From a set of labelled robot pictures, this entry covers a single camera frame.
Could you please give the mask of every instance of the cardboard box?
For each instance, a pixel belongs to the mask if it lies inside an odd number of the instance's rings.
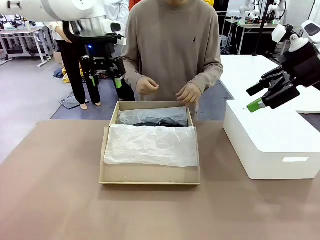
[[[64,61],[62,60],[61,52],[55,51],[53,53],[54,60],[56,63],[63,65]]]
[[[136,109],[163,109],[183,107],[180,102],[118,102],[115,106],[110,126],[117,122],[119,111]],[[193,127],[190,110],[186,107],[188,126]],[[100,184],[135,185],[199,185],[200,162],[197,151],[197,167],[171,167],[155,164],[105,164],[105,152],[109,136],[109,127],[104,128],[104,137],[100,160]]]

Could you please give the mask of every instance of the man's right hand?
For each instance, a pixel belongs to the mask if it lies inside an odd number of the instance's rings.
[[[136,83],[136,91],[140,95],[150,95],[159,89],[159,85],[149,77],[143,76]]]
[[[69,43],[69,44],[72,43],[72,42],[67,38],[64,30],[63,30],[61,27],[57,26],[57,27],[55,28],[55,32],[56,32],[57,34],[59,34],[60,37],[62,37],[62,39],[65,40],[67,43]]]

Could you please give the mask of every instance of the black pants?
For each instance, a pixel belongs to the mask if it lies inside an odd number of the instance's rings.
[[[84,45],[77,45],[74,43],[68,43],[66,41],[56,41],[61,51],[63,64],[68,74],[71,87],[75,99],[80,103],[86,102],[86,92],[82,83],[82,77],[80,73],[79,61],[81,63],[81,57],[86,55],[86,48]],[[91,102],[96,104],[100,102],[100,94],[98,85],[94,86],[93,81],[89,78],[88,74],[84,74],[86,86],[89,91]]]
[[[135,93],[132,88],[126,83],[124,79],[121,80],[122,87],[117,88],[115,81],[113,80],[113,84],[118,94],[119,99],[123,99],[124,102],[135,102]]]
[[[64,67],[66,73],[68,74],[72,90],[75,99],[80,103],[84,104],[86,101],[86,93],[84,86],[82,84],[82,78],[80,74],[79,61],[81,57],[86,55],[86,48],[83,45],[77,45],[73,43],[67,43],[66,41],[56,41],[58,43],[58,48],[61,51],[61,56],[63,59]],[[87,74],[84,75],[86,85],[90,94],[91,101],[95,103],[100,102],[100,94],[98,86],[94,86],[93,81],[89,78]],[[135,102],[135,93],[132,88],[123,79],[121,81],[122,87],[116,88],[115,80],[113,79],[113,84],[116,89],[119,99],[123,99],[126,102]]]

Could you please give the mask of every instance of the workbench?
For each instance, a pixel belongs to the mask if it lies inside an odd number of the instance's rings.
[[[99,184],[106,120],[40,122],[0,166],[4,240],[316,240],[320,177],[250,180],[223,123],[198,122],[201,185]]]
[[[0,44],[7,58],[40,57],[42,67],[51,60],[54,54],[53,38],[46,26],[36,26],[31,29],[21,27],[16,30],[0,31]]]
[[[225,20],[226,23],[230,24],[229,32],[228,32],[228,46],[231,44],[231,34],[232,34],[232,28],[234,24],[238,24],[237,21],[233,21],[232,19],[227,19]],[[262,33],[269,34],[273,32],[273,30],[278,26],[278,24],[266,24],[264,25]],[[236,26],[236,31],[233,32],[235,37],[235,40],[233,41],[233,44],[236,45],[236,52],[235,54],[241,55],[242,49],[243,49],[243,44],[244,44],[244,38],[245,35],[258,35],[259,34],[259,29],[261,28],[261,24],[252,24],[252,23],[247,23],[247,24],[239,24]]]

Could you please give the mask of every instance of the white box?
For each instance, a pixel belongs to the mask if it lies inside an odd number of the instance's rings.
[[[250,179],[313,179],[320,171],[320,132],[295,111],[250,113],[229,100],[223,128]]]
[[[181,102],[118,102],[115,106],[110,125],[117,122],[119,111],[136,109],[163,109],[184,107]],[[186,107],[188,126],[194,127],[190,110]],[[109,137],[109,127],[104,128],[104,136],[100,159],[100,184],[128,185],[200,185],[200,162],[198,150],[198,166],[171,167],[155,164],[105,164],[105,152]]]

